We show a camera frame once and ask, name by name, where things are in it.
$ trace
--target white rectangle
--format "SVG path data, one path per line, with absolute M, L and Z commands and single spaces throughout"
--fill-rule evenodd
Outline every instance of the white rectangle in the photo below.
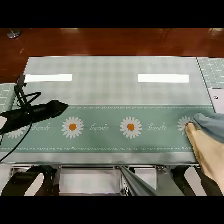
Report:
M 27 82 L 70 82 L 72 74 L 56 74 L 56 75 L 25 75 L 25 83 Z
M 189 75 L 138 74 L 138 82 L 189 83 Z

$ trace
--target black cable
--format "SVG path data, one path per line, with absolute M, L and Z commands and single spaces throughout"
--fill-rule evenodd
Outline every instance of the black cable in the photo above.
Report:
M 16 146 L 10 151 L 8 152 L 5 156 L 3 156 L 1 159 L 0 159 L 0 163 L 2 162 L 2 160 L 4 160 L 6 157 L 8 157 L 12 152 L 14 152 L 16 150 L 16 148 L 20 145 L 20 143 L 24 140 L 24 138 L 28 135 L 28 133 L 30 132 L 31 130 L 31 127 L 32 127 L 33 123 L 31 122 L 30 123 L 30 126 L 29 126 L 29 129 L 27 130 L 26 134 L 20 139 L 20 141 L 16 144 Z

